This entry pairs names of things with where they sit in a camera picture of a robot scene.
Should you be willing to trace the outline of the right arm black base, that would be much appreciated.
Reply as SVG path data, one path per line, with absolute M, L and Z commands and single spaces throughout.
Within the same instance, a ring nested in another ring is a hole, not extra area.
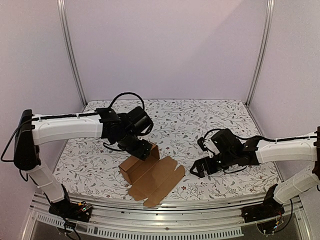
M 241 208 L 241 216 L 245 223 L 273 218 L 273 220 L 265 221 L 257 225 L 257 229 L 264 235 L 275 233 L 285 213 L 283 204 L 274 200 L 276 187 L 277 184 L 269 188 L 262 203 Z

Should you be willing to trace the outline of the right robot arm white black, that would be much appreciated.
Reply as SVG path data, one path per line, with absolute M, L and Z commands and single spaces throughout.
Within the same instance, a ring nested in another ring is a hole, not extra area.
M 196 160 L 189 172 L 199 178 L 238 165 L 258 166 L 269 162 L 309 161 L 311 164 L 288 180 L 277 183 L 266 193 L 258 213 L 269 218 L 291 198 L 320 183 L 320 131 L 294 137 L 269 139 L 261 135 L 239 137 L 228 128 L 213 129 L 210 140 L 201 137 L 197 143 L 208 152 Z

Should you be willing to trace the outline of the brown cardboard box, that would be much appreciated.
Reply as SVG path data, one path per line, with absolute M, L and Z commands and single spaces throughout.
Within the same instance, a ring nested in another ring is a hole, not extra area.
M 131 155 L 119 166 L 123 178 L 131 185 L 128 195 L 143 206 L 153 208 L 183 179 L 186 170 L 170 156 L 160 158 L 159 148 L 152 144 L 146 160 Z

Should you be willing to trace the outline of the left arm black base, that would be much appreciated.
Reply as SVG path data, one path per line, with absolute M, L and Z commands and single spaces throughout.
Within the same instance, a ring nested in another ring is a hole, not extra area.
M 78 203 L 71 202 L 66 188 L 63 185 L 61 186 L 64 193 L 62 200 L 58 202 L 52 202 L 46 196 L 47 201 L 50 204 L 49 213 L 60 216 L 63 219 L 71 219 L 88 223 L 92 215 L 93 205 L 91 203 L 87 203 L 86 201 L 81 201 Z

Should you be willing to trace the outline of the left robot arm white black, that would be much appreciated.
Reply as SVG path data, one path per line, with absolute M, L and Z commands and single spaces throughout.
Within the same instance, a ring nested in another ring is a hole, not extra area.
M 152 144 L 142 137 L 153 126 L 152 119 L 140 106 L 128 113 L 116 113 L 108 107 L 63 115 L 34 115 L 27 109 L 14 134 L 13 163 L 34 180 L 63 217 L 70 217 L 74 205 L 67 200 L 66 191 L 48 166 L 41 162 L 39 147 L 61 140 L 99 138 L 106 139 L 110 145 L 117 144 L 118 151 L 144 161 Z

